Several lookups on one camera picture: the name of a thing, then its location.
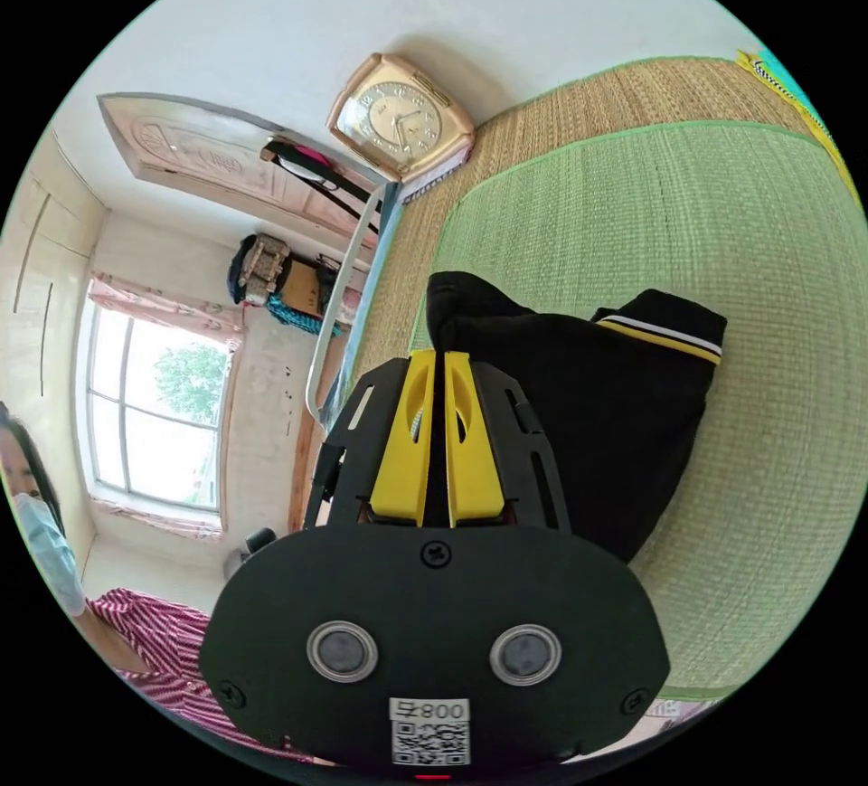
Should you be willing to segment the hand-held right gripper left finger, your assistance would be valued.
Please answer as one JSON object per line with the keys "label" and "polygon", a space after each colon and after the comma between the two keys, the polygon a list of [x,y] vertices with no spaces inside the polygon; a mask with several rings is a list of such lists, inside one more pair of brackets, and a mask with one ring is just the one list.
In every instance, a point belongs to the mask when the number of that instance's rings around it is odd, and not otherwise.
{"label": "hand-held right gripper left finger", "polygon": [[417,350],[407,365],[370,507],[379,519],[422,525],[429,474],[436,352]]}

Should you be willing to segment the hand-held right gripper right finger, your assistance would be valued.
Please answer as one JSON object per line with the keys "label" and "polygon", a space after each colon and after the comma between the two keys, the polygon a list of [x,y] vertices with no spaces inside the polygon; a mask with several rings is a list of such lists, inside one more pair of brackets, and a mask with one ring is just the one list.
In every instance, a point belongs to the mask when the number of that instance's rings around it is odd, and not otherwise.
{"label": "hand-held right gripper right finger", "polygon": [[494,521],[505,500],[467,354],[444,354],[444,390],[449,523]]}

